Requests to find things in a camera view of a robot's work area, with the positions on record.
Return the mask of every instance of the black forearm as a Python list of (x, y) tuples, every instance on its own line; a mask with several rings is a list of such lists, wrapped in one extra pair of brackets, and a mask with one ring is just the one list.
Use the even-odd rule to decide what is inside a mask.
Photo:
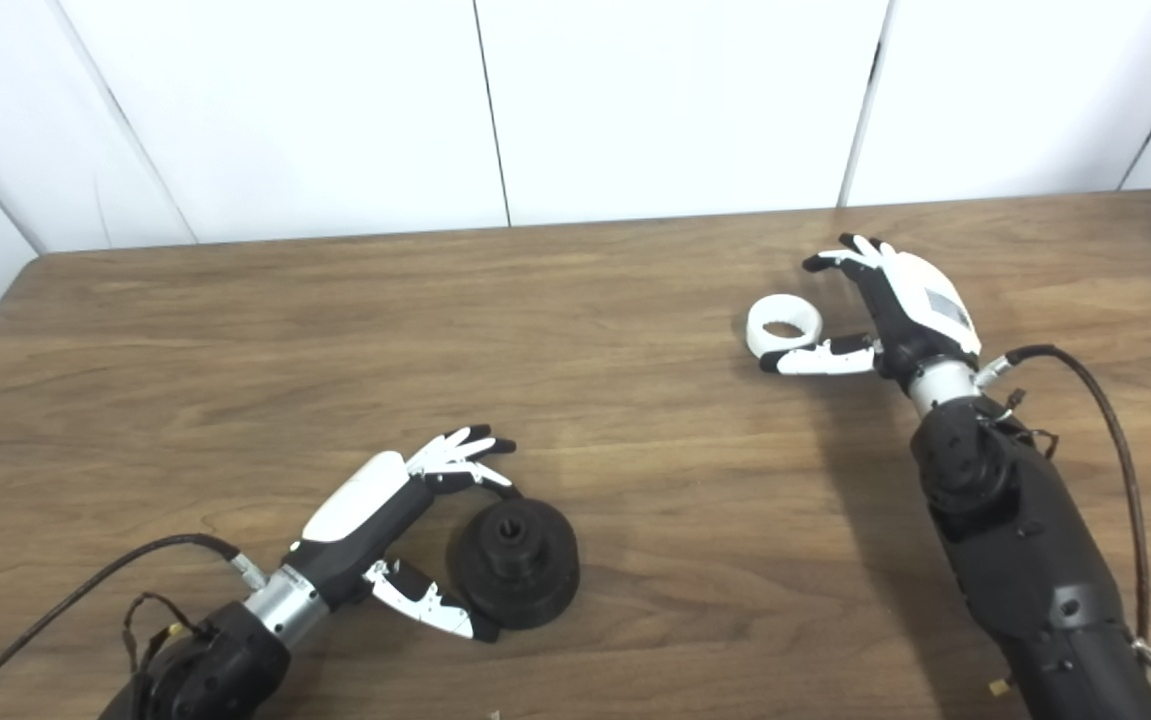
[(1151, 720), (1122, 602), (1054, 465), (1001, 407), (963, 398), (913, 438), (932, 520), (974, 620), (1035, 720)]

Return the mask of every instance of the black cylindrical object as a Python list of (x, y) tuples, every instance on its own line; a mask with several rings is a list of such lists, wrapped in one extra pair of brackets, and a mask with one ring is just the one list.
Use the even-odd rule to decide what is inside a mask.
[(494, 503), (468, 521), (452, 550), (451, 573), (465, 600), (501, 628), (538, 628), (576, 597), (576, 530), (548, 503)]

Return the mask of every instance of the wire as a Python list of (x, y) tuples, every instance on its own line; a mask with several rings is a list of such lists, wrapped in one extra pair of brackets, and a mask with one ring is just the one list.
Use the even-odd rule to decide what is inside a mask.
[(32, 639), (37, 637), (37, 634), (40, 634), (43, 630), (45, 630), (46, 625), (53, 623), (55, 618), (63, 615), (64, 611), (69, 610), (69, 607), (71, 607), (73, 605), (76, 605), (77, 600), (81, 600), (81, 598), (86, 597), (86, 593), (90, 593), (92, 589), (96, 589), (113, 573), (117, 573), (117, 570), (125, 568), (127, 565), (130, 565), (132, 561), (140, 559), (140, 557), (146, 556), (150, 552), (162, 550), (162, 547), (170, 547), (174, 546), (174, 544), (199, 544), (199, 546), (201, 547), (207, 547), (208, 550), (219, 552), (219, 554), (222, 556), (223, 559), (227, 561), (231, 561), (233, 559), (235, 559), (235, 557), (241, 556), (241, 551), (237, 550), (237, 547), (234, 546), (231, 543), (227, 543), (218, 537), (208, 536), (208, 534), (200, 534), (200, 533), (183, 534), (183, 536), (168, 536), (160, 539), (155, 539), (150, 543), (142, 544), (139, 547), (136, 547), (131, 552), (127, 552), (125, 556), (119, 557), (117, 560), (114, 560), (108, 565), (105, 565), (104, 569), (100, 569), (99, 573), (91, 575), (90, 580), (86, 580), (85, 583), (78, 585), (77, 589), (75, 589), (75, 591), (69, 593), (68, 597), (59, 602), (59, 604), (55, 605), (54, 607), (51, 607), (51, 610), (46, 612), (45, 615), (37, 619), (36, 623), (30, 626), (30, 628), (23, 631), (16, 639), (14, 639), (12, 644), (9, 644), (9, 646), (5, 649), (5, 651), (2, 651), (2, 654), (0, 654), (0, 669), (18, 651), (23, 650), (23, 648), (28, 643), (32, 642)]
[[(144, 648), (144, 656), (140, 657), (135, 653), (136, 642), (131, 622), (135, 620), (135, 611), (139, 610), (145, 600), (162, 603), (171, 612), (174, 619), (176, 619), (176, 623), (154, 634), (148, 639), (147, 646)], [(144, 717), (144, 694), (146, 684), (148, 684), (148, 665), (153, 662), (154, 657), (162, 650), (165, 642), (171, 638), (177, 628), (185, 629), (195, 635), (201, 633), (200, 628), (197, 628), (196, 625), (192, 625), (191, 620), (188, 620), (188, 615), (183, 614), (183, 610), (180, 610), (176, 603), (160, 596), (160, 593), (140, 592), (139, 597), (131, 600), (130, 607), (127, 607), (125, 618), (122, 619), (122, 642), (125, 644), (127, 654), (131, 656), (131, 720), (140, 720)]]
[(1134, 541), (1134, 556), (1136, 556), (1136, 637), (1148, 641), (1148, 610), (1150, 608), (1150, 584), (1148, 583), (1148, 544), (1145, 530), (1143, 530), (1143, 505), (1139, 501), (1139, 481), (1136, 478), (1134, 461), (1131, 460), (1131, 446), (1127, 445), (1127, 436), (1122, 430), (1122, 423), (1118, 420), (1118, 414), (1110, 404), (1110, 397), (1104, 393), (1104, 388), (1095, 381), (1095, 375), (1088, 370), (1076, 357), (1055, 347), (1054, 345), (1026, 345), (1006, 352), (1006, 361), (1011, 365), (1020, 365), (1029, 357), (1054, 357), (1061, 363), (1068, 365), (1087, 384), (1088, 391), (1095, 397), (1096, 405), (1100, 406), (1104, 421), (1110, 426), (1110, 436), (1113, 437), (1113, 446), (1118, 451), (1118, 461), (1122, 465), (1122, 482), (1127, 492), (1127, 506), (1131, 511), (1131, 538)]

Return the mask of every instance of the black cable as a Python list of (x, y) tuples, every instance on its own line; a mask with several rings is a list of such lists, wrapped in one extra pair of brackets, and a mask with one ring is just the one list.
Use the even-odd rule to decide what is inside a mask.
[(54, 607), (51, 607), (49, 612), (46, 612), (45, 615), (43, 615), (39, 620), (36, 621), (36, 623), (31, 626), (31, 628), (28, 628), (25, 631), (23, 631), (16, 638), (16, 641), (9, 644), (9, 646), (6, 648), (5, 651), (2, 651), (2, 654), (0, 654), (0, 669), (18, 651), (23, 650), (23, 648), (28, 643), (32, 642), (32, 639), (37, 637), (37, 634), (45, 630), (46, 625), (53, 623), (55, 618), (63, 615), (64, 611), (69, 610), (69, 607), (75, 605), (77, 600), (81, 600), (82, 597), (85, 597), (86, 593), (90, 593), (92, 589), (96, 589), (96, 585), (102, 583), (105, 580), (109, 577), (109, 575), (112, 575), (113, 573), (117, 573), (117, 570), (121, 570), (122, 568), (124, 568), (124, 566), (130, 565), (132, 561), (140, 559), (140, 557), (146, 556), (150, 552), (162, 550), (162, 547), (170, 547), (174, 546), (174, 544), (200, 544), (201, 547), (207, 547), (208, 550), (219, 552), (219, 554), (222, 556), (223, 559), (227, 561), (231, 561), (233, 559), (235, 559), (235, 557), (241, 556), (241, 551), (237, 550), (237, 547), (234, 546), (233, 544), (223, 542), (218, 537), (206, 536), (206, 534), (200, 534), (200, 533), (183, 534), (183, 536), (168, 536), (160, 539), (155, 539), (150, 543), (142, 544), (139, 547), (136, 547), (131, 552), (127, 552), (125, 556), (119, 557), (117, 560), (114, 560), (108, 565), (105, 565), (102, 570), (99, 570), (99, 573), (91, 575), (90, 580), (86, 580), (85, 583), (78, 585), (77, 589), (75, 589), (75, 591), (69, 593), (68, 597), (59, 602), (59, 604), (55, 605)]
[(1110, 436), (1113, 437), (1113, 445), (1118, 451), (1118, 461), (1122, 465), (1122, 482), (1127, 492), (1127, 506), (1131, 511), (1131, 538), (1134, 541), (1134, 556), (1136, 556), (1136, 637), (1148, 641), (1148, 606), (1150, 606), (1150, 585), (1148, 584), (1148, 544), (1145, 533), (1143, 533), (1143, 506), (1139, 501), (1139, 481), (1136, 478), (1134, 461), (1131, 460), (1131, 446), (1127, 445), (1127, 436), (1122, 430), (1122, 423), (1118, 421), (1118, 414), (1110, 405), (1110, 397), (1104, 393), (1104, 388), (1095, 381), (1091, 370), (1088, 370), (1076, 357), (1055, 347), (1054, 345), (1026, 345), (1006, 352), (1006, 361), (1011, 365), (1020, 365), (1029, 357), (1054, 357), (1061, 363), (1068, 365), (1087, 384), (1088, 391), (1095, 397), (1096, 405), (1100, 406), (1104, 421), (1110, 426)]

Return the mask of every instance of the prosthetic hand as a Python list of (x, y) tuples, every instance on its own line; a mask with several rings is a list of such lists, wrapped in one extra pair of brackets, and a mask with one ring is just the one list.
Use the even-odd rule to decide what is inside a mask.
[[(1029, 346), (978, 370), (980, 338), (962, 297), (939, 269), (878, 240), (845, 233), (844, 250), (820, 252), (808, 271), (840, 269), (855, 282), (876, 329), (818, 340), (818, 312), (771, 296), (749, 315), (749, 347), (763, 370), (787, 375), (875, 370), (908, 395), (922, 418), (912, 450), (927, 506), (974, 620), (1009, 662), (1036, 720), (1151, 720), (1148, 580), (1142, 519), (1131, 496), (1141, 588), (1136, 633), (1127, 628), (1113, 574), (1073, 498), (1035, 436), (1008, 405), (982, 393), (1027, 357), (1060, 357), (1092, 389), (1090, 373), (1054, 346)], [(775, 346), (765, 322), (790, 322), (803, 338)], [(1119, 443), (1128, 491), (1134, 470)]]
[(247, 719), (277, 691), (310, 630), (366, 597), (419, 623), (494, 642), (500, 630), (491, 620), (407, 562), (386, 560), (384, 552), (434, 496), (483, 487), (502, 498), (520, 497), (510, 480), (479, 462), (514, 449), (511, 441), (491, 437), (488, 426), (473, 426), (433, 438), (410, 460), (392, 451), (372, 457), (314, 512), (281, 568), (266, 579), (247, 566), (250, 597), (190, 625), (190, 639), (153, 657), (169, 634), (159, 633), (144, 667), (100, 718)]

